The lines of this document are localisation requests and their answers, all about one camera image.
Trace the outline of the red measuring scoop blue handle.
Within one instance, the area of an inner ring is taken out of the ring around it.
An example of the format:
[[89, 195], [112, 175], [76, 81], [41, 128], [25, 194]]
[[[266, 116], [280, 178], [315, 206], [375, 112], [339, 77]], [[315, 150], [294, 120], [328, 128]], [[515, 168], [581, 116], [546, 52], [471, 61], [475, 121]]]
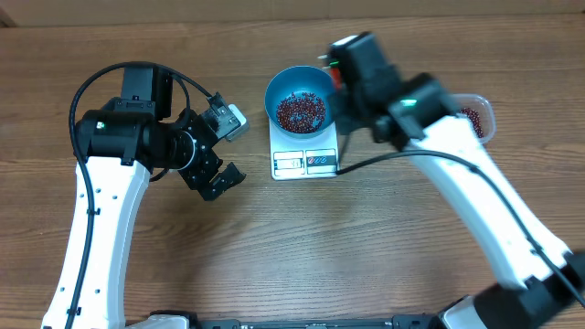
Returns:
[[343, 88], [343, 80], [338, 68], [330, 68], [329, 73], [334, 81], [335, 88], [341, 90]]

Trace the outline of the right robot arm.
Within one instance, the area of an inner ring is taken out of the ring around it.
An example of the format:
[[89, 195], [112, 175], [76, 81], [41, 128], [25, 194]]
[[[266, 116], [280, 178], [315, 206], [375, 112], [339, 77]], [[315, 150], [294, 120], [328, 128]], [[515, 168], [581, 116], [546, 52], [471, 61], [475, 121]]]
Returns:
[[343, 134], [368, 128], [393, 158], [436, 186], [482, 249], [495, 284], [440, 311], [434, 328], [537, 328], [584, 300], [584, 255], [530, 210], [476, 137], [460, 104], [432, 75], [404, 80], [375, 36], [332, 43], [324, 55]]

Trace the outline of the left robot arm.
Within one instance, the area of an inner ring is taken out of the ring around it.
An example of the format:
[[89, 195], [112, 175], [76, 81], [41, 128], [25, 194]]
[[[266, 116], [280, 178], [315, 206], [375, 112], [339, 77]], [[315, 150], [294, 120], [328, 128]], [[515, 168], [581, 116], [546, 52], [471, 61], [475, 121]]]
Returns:
[[244, 179], [214, 152], [246, 132], [237, 106], [218, 93], [208, 107], [186, 106], [173, 118], [173, 88], [189, 90], [186, 75], [152, 62], [123, 62], [122, 91], [98, 110], [69, 114], [76, 167], [76, 202], [58, 288], [45, 328], [122, 328], [124, 287], [133, 228], [147, 187], [180, 174], [206, 201]]

